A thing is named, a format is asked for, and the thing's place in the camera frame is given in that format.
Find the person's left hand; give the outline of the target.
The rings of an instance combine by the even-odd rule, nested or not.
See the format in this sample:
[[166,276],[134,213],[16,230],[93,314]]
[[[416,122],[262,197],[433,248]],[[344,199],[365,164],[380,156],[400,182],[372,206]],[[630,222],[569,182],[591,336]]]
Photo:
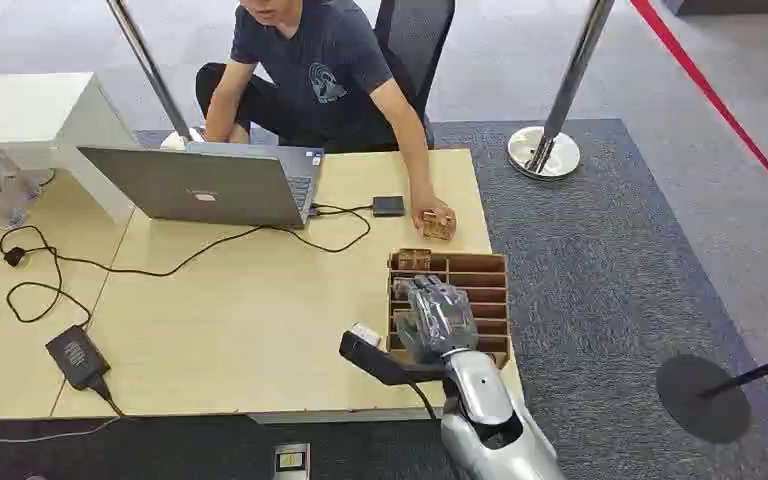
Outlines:
[[433,194],[411,194],[414,226],[425,238],[450,241],[457,230],[455,211]]

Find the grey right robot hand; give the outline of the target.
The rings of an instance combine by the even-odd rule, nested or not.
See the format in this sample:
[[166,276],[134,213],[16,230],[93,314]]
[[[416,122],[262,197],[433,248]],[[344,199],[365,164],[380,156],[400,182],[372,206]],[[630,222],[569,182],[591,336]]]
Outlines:
[[393,281],[397,300],[407,300],[409,312],[395,320],[397,334],[414,361],[440,363],[456,351],[476,350],[479,334],[464,290],[437,275],[416,275]]

